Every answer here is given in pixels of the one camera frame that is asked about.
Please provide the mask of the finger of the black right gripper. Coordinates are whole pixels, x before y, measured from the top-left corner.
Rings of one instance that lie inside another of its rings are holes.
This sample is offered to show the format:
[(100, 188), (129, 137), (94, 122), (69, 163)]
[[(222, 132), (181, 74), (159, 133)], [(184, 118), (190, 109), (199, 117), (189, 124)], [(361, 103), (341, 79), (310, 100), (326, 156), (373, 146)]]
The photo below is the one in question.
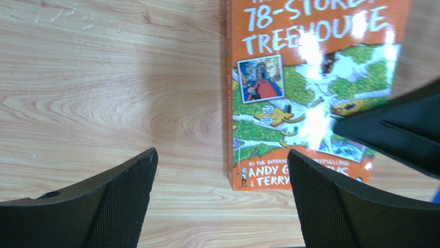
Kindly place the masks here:
[(337, 121), (333, 133), (439, 179), (439, 79)]

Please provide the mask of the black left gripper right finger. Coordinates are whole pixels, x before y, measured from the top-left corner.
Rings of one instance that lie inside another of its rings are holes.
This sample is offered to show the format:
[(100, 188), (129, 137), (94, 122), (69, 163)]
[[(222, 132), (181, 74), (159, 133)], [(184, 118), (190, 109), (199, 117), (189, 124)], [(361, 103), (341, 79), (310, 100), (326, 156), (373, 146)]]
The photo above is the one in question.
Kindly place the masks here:
[(439, 204), (371, 187), (294, 149), (287, 161), (306, 247), (439, 247)]

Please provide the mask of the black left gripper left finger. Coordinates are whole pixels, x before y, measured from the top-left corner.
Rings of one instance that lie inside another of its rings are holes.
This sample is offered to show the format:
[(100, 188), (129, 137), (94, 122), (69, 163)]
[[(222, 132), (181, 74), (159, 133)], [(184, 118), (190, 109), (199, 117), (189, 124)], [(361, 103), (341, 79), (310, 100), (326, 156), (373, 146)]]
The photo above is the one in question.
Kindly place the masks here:
[(1, 202), (1, 247), (137, 247), (158, 153), (38, 198)]

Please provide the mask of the orange 78-Storey Treehouse book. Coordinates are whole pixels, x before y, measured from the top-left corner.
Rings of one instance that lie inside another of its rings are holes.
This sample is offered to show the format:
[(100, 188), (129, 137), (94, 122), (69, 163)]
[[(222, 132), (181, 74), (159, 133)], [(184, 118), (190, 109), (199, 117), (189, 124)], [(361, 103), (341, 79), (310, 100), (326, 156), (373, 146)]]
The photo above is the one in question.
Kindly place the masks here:
[(388, 102), (411, 1), (227, 1), (228, 179), (290, 189), (287, 156), (368, 183), (373, 149), (333, 133)]

